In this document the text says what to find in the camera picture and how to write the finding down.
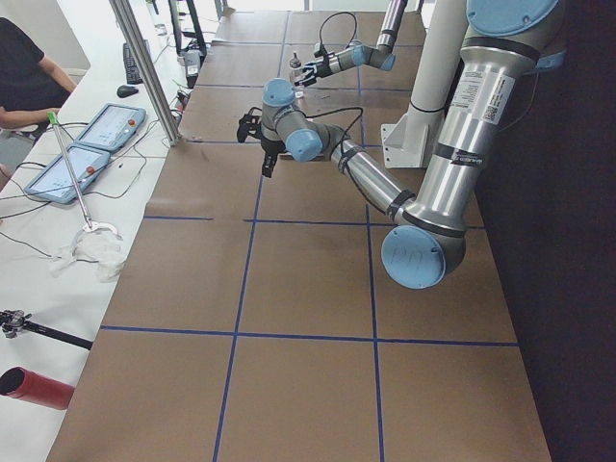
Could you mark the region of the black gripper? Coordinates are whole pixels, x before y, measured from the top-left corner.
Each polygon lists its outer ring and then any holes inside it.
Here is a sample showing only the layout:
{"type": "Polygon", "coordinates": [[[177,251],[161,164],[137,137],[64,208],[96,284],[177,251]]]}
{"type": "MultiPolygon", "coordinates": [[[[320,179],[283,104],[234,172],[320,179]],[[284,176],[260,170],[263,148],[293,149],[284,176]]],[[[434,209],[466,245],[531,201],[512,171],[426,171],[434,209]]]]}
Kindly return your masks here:
{"type": "Polygon", "coordinates": [[[297,88],[306,88],[317,83],[317,78],[324,78],[335,73],[333,64],[335,63],[335,54],[329,53],[314,59],[312,62],[304,64],[300,70],[295,72],[296,75],[312,75],[308,77],[297,77],[294,79],[294,84],[297,88]]]}
{"type": "Polygon", "coordinates": [[[271,140],[263,133],[259,133],[259,137],[261,147],[264,151],[262,175],[271,178],[278,160],[278,155],[284,153],[284,142],[281,140],[271,140]]]}

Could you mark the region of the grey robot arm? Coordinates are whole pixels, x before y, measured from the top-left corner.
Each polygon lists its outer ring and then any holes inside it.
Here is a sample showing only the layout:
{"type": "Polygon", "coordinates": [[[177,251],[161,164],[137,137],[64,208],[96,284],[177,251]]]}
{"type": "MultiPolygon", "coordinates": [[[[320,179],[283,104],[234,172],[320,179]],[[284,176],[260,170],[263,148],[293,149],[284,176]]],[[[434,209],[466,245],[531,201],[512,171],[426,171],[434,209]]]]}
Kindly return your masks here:
{"type": "Polygon", "coordinates": [[[338,126],[316,122],[295,103],[298,87],[342,71],[392,68],[405,3],[390,3],[375,45],[354,41],[315,58],[292,80],[265,84],[257,137],[270,176],[279,155],[328,159],[394,224],[381,260],[410,289],[438,284],[462,262],[463,219],[517,81],[561,65],[562,1],[439,1],[431,16],[408,110],[381,128],[374,161],[338,126]]]}
{"type": "Polygon", "coordinates": [[[291,84],[296,88],[309,87],[320,78],[329,77],[362,65],[390,71],[396,60],[393,51],[407,4],[407,1],[389,2],[375,46],[368,46],[355,38],[358,23],[353,13],[339,12],[328,16],[319,29],[319,41],[315,44],[313,52],[314,60],[305,64],[297,57],[290,60],[291,84]],[[327,51],[322,37],[323,28],[329,19],[342,14],[352,17],[353,34],[343,50],[338,52],[327,51]]]}

